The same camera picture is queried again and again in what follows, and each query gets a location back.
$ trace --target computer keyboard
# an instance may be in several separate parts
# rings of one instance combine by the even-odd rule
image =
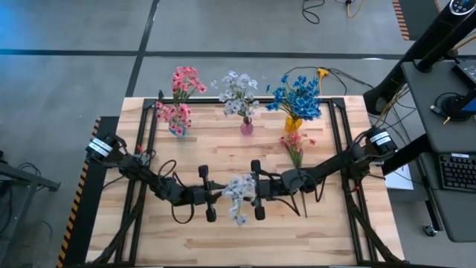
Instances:
[[[476,193],[476,158],[439,155],[443,189]]]

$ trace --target yellow vase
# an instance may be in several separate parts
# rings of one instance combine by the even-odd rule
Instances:
[[[286,117],[286,125],[284,126],[284,130],[287,133],[294,132],[299,130],[299,127],[303,124],[303,119],[298,118],[297,120],[293,119],[290,115]]]

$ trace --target wooden table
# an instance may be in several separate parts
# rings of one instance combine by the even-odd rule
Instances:
[[[370,127],[364,100],[362,96],[344,98],[352,135],[355,137]],[[129,151],[133,150],[135,144],[142,103],[143,98],[126,98],[120,114],[117,134],[126,140]],[[193,126],[188,137],[176,138],[166,124],[158,125],[154,147],[157,156],[152,160],[152,170],[157,170],[169,159],[175,159],[176,171],[181,180],[192,185],[202,183],[197,171],[199,165],[208,165],[210,179],[222,184],[228,183],[233,175],[251,172],[252,159],[259,159],[262,169],[268,172],[281,173],[293,168],[290,158],[278,142],[279,137],[285,134],[285,113],[258,109],[253,116],[254,132],[252,136],[244,137],[239,131],[241,117],[226,118],[222,113],[222,105],[196,104],[191,107]],[[329,107],[323,104],[321,110],[321,119],[305,121],[300,128],[301,133],[317,139],[314,147],[305,145],[304,166],[315,166],[336,154]],[[341,140],[345,141],[344,131],[339,124]],[[145,133],[144,148],[148,130]],[[379,168],[372,167],[371,170],[373,174],[382,175]],[[118,171],[110,170],[106,182],[119,176]],[[363,186],[373,228],[390,250],[403,258],[385,182],[368,176]],[[126,188],[127,179],[122,179],[102,193],[87,261],[95,259],[119,229]],[[314,194],[307,194],[305,198],[307,218],[296,216],[281,202],[263,201],[266,219],[255,220],[253,207],[245,204],[242,211],[250,216],[250,221],[246,226],[239,227],[228,216],[231,201],[223,197],[215,205],[215,223],[206,221],[206,205],[201,205],[196,207],[195,217],[190,223],[180,225],[171,217],[170,204],[148,191],[136,265],[355,264],[340,174],[334,173],[328,177],[320,203],[314,201]],[[303,214],[299,195],[296,200]],[[176,208],[176,214],[180,220],[186,220],[190,207]],[[361,229],[359,231],[364,256],[368,259],[364,233]],[[132,228],[126,238],[128,246],[131,233]],[[128,255],[128,246],[124,258]]]

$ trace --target glass vase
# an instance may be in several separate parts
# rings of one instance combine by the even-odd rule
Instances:
[[[243,118],[243,124],[239,129],[243,135],[251,135],[254,129],[251,118]]]
[[[187,135],[187,128],[181,122],[169,122],[169,131],[177,137],[185,137]]]
[[[286,124],[284,125],[284,130],[287,133],[291,133],[299,130],[299,127],[303,124],[303,119],[298,118],[294,119],[292,116],[288,115],[286,117]]]

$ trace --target gray floor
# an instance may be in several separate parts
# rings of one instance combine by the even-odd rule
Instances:
[[[51,50],[136,51],[152,0],[0,0],[0,48]],[[400,35],[391,0],[366,0],[362,12],[346,19],[334,1],[318,9],[319,25],[300,14],[298,0],[161,0],[148,42],[148,51],[251,51],[348,54],[401,54],[412,42]],[[476,43],[463,49],[476,54]],[[119,115],[134,57],[0,56],[0,148],[12,165],[33,162],[43,175],[61,181],[57,193],[35,196],[19,240],[10,250],[9,264],[57,262],[84,147],[94,119]],[[134,96],[170,93],[176,66],[197,67],[206,83],[229,69],[247,72],[260,84],[278,83],[295,66],[339,68],[376,85],[394,60],[272,59],[225,57],[146,57]],[[296,71],[313,75],[310,70]],[[344,79],[348,95],[367,89]],[[342,95],[333,77],[324,80],[325,95]],[[216,95],[214,90],[207,95]],[[410,95],[402,103],[413,106]],[[408,109],[397,107],[400,116]],[[395,122],[389,115],[387,122]],[[423,129],[415,113],[404,121],[411,138]],[[396,138],[399,146],[405,142]],[[476,243],[452,243],[445,233],[426,237],[429,223],[421,202],[393,203],[405,257],[417,264],[473,267]],[[54,229],[39,221],[48,221]]]

